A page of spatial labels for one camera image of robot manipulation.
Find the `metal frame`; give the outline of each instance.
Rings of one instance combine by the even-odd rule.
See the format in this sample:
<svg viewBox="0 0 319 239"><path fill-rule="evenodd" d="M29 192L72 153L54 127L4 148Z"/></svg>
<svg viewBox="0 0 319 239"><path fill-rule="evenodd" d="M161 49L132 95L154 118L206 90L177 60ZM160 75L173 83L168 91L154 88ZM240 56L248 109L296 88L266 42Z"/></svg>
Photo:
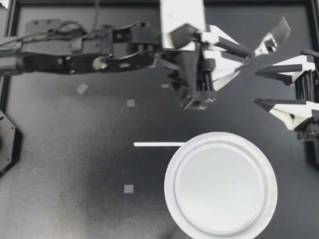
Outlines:
<svg viewBox="0 0 319 239"><path fill-rule="evenodd" d="M159 6L159 0L100 0L101 5L154 5ZM204 0L209 5L228 4L276 4L276 5L305 5L308 9L310 30L312 31L313 47L319 51L319 1L318 0ZM93 0L11 0L6 22L5 36L16 34L19 21L20 9L24 6L45 6L45 5L91 5ZM9 77L2 77L0 80L0 110L5 112L7 93L10 83ZM319 143L308 143L308 157L314 158L319 165Z"/></svg>

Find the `black plastic part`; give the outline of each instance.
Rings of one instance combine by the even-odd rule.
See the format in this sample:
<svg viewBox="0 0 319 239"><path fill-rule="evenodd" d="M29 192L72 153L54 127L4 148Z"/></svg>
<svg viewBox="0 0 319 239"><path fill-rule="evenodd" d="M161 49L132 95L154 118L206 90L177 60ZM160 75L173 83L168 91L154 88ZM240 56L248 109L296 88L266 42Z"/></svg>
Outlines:
<svg viewBox="0 0 319 239"><path fill-rule="evenodd" d="M218 43L215 44L215 46L224 48L227 50L228 53L234 54L240 57L250 57L251 54L248 52L248 50L239 44L236 44L230 40L227 40L223 37L218 37Z"/></svg>
<svg viewBox="0 0 319 239"><path fill-rule="evenodd" d="M257 105L263 108L265 111L269 112L275 105L305 105L306 101L304 100L273 100L273 99L261 99L258 98L254 101Z"/></svg>
<svg viewBox="0 0 319 239"><path fill-rule="evenodd" d="M279 74L279 73L255 72L255 76L263 76L270 79L282 81L286 86L290 86L293 83L292 76Z"/></svg>
<svg viewBox="0 0 319 239"><path fill-rule="evenodd" d="M194 52L180 52L173 58L180 66L169 75L172 85L183 109L205 110L208 104L217 98L217 92L211 83L211 69L214 63L202 57L199 43Z"/></svg>
<svg viewBox="0 0 319 239"><path fill-rule="evenodd" d="M19 161L21 134L0 111L0 177Z"/></svg>
<svg viewBox="0 0 319 239"><path fill-rule="evenodd" d="M256 76L263 76L271 78L274 80L282 81L286 86L290 86L293 83L293 78L290 75L285 75L281 73L285 72L298 72L302 71L302 64L296 65L283 65L283 66L266 66L262 69L259 69L255 72Z"/></svg>
<svg viewBox="0 0 319 239"><path fill-rule="evenodd" d="M315 102L314 85L317 81L317 72L303 72L303 74L295 81L296 98L303 101ZM294 131L298 133L297 139L307 142L319 141L319 113L318 111L312 110L312 114L313 117L305 120L294 129Z"/></svg>
<svg viewBox="0 0 319 239"><path fill-rule="evenodd" d="M188 45L198 29L190 24L184 24L170 33L171 41L175 49L181 49Z"/></svg>

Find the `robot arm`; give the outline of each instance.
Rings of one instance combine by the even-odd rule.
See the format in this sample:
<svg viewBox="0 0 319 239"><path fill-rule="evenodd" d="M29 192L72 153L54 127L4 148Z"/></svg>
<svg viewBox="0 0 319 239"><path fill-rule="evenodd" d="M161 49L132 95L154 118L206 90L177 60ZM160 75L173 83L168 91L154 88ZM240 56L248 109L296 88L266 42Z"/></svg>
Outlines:
<svg viewBox="0 0 319 239"><path fill-rule="evenodd" d="M176 4L183 5L185 11ZM28 22L24 37L0 38L0 76L32 72L112 73L162 64L168 70L180 106L205 110L216 100L217 91L250 65L254 57L276 51L290 33L283 18L264 37L260 45L263 51L252 56L217 26L206 25L202 0L161 0L160 6L161 32L145 22L121 29L102 25L90 32L74 21ZM127 44L127 56L114 56L113 46L117 43Z"/></svg>
<svg viewBox="0 0 319 239"><path fill-rule="evenodd" d="M319 53L303 50L303 55L267 66L255 75L295 86L297 101L257 99L256 104L284 122L287 129L297 132L302 141L319 141L319 74L316 61Z"/></svg>

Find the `black hexagonal mount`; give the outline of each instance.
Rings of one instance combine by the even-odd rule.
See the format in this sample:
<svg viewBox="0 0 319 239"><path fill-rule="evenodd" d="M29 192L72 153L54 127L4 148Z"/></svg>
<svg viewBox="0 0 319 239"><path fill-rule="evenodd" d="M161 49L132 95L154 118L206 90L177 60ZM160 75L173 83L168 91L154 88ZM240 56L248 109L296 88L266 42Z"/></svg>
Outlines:
<svg viewBox="0 0 319 239"><path fill-rule="evenodd" d="M20 131L0 111L0 177L19 161L21 140Z"/></svg>

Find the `white tape strip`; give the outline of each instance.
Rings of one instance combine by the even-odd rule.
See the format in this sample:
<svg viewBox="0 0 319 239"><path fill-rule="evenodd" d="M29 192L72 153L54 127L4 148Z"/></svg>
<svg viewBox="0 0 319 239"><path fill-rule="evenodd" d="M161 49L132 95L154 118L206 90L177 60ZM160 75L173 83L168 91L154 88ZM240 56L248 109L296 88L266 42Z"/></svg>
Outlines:
<svg viewBox="0 0 319 239"><path fill-rule="evenodd" d="M181 147L184 142L134 142L135 147Z"/></svg>

